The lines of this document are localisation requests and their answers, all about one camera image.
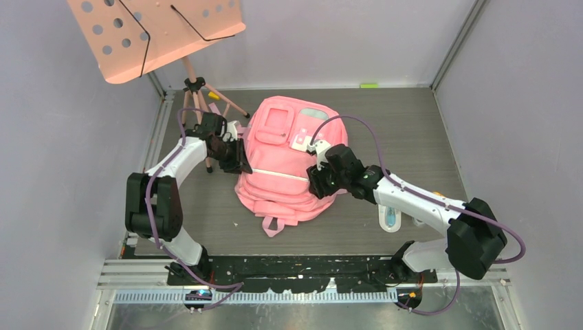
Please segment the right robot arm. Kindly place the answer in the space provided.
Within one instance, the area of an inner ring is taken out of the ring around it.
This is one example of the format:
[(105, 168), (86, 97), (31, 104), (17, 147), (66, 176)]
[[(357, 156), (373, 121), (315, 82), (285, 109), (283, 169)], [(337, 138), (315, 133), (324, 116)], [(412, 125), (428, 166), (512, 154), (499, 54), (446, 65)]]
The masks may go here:
[(410, 282), (426, 270), (454, 269), (480, 280), (495, 263), (507, 237), (484, 201), (436, 195), (409, 184), (386, 169), (364, 166), (344, 144), (318, 140), (307, 147), (316, 164), (307, 169), (309, 192), (322, 199), (345, 190), (380, 208), (394, 208), (430, 226), (442, 239), (408, 241), (390, 260), (393, 275)]

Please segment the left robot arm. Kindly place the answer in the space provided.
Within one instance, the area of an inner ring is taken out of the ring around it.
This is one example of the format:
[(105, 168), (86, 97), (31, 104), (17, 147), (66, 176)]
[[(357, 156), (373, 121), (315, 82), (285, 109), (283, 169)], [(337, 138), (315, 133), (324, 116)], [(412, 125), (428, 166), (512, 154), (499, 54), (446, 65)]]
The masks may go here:
[(211, 274), (207, 249), (183, 226), (179, 187), (190, 172), (207, 159), (217, 160), (226, 173), (252, 173), (245, 155), (238, 121), (216, 113), (203, 113), (201, 123), (181, 129), (172, 151), (144, 173), (132, 173), (126, 181), (125, 227), (174, 259), (171, 270), (196, 285)]

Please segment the pink student backpack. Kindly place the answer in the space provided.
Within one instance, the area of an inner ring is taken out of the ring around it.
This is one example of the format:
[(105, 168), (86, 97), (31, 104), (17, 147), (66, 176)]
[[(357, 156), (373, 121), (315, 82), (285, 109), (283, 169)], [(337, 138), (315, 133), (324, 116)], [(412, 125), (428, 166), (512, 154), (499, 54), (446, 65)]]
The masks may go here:
[(242, 173), (234, 187), (240, 202), (262, 218), (263, 231), (273, 237), (286, 226), (315, 219), (335, 200), (309, 192), (308, 168), (316, 157), (310, 141), (347, 144), (346, 127), (333, 109), (286, 96), (264, 99), (243, 133), (251, 173)]

